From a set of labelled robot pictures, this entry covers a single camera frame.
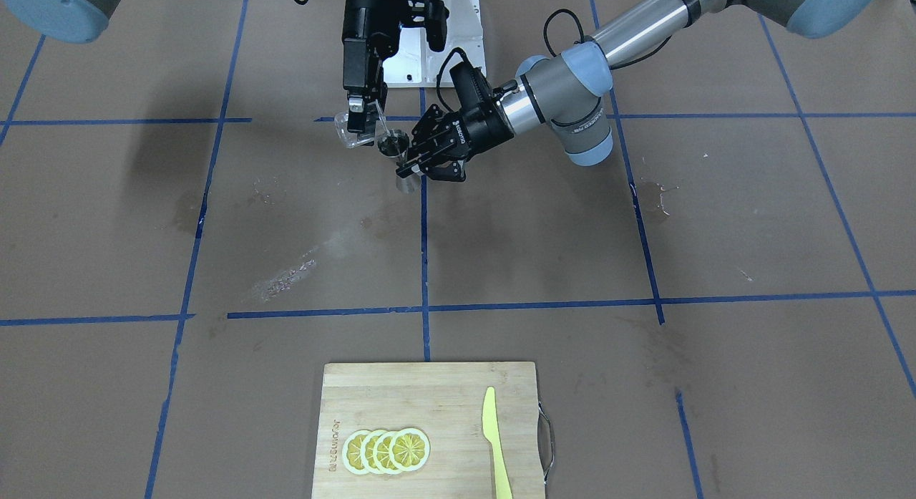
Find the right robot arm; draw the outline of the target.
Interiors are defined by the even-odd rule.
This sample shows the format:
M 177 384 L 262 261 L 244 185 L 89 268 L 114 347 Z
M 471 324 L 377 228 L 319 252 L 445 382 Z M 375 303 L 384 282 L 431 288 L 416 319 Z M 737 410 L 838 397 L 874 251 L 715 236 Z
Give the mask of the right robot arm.
M 340 107 L 343 0 L 2 0 L 39 39 L 12 127 L 248 124 Z

